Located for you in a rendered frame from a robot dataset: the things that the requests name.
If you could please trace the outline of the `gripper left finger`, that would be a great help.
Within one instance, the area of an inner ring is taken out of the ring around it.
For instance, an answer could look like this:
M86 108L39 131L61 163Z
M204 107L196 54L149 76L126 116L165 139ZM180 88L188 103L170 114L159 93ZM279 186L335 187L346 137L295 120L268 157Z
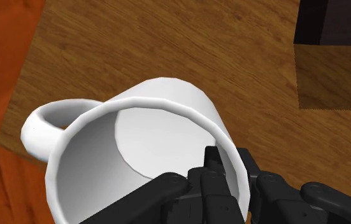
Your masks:
M188 175L161 174L80 224L245 224L217 146Z

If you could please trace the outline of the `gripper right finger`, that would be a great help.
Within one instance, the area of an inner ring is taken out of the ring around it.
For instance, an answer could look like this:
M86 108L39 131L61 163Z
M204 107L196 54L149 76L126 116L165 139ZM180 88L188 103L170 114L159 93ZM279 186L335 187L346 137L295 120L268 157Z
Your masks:
M238 148L250 184L251 224L351 224L351 196L308 182L298 190L279 174L262 171L246 148Z

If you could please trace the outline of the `white mug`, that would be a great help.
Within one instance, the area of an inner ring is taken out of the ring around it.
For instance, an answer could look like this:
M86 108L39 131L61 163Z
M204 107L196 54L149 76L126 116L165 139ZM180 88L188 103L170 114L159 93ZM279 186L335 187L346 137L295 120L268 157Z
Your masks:
M106 102L65 99L35 109L20 135L48 164L55 224L80 224L164 172L186 176L216 146L230 192L247 215L248 176L208 96L177 78L154 78Z

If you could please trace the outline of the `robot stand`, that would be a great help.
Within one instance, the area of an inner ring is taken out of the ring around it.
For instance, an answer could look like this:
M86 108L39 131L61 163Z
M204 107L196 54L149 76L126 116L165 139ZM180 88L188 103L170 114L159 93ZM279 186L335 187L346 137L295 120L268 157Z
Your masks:
M300 0L294 43L351 46L351 0Z

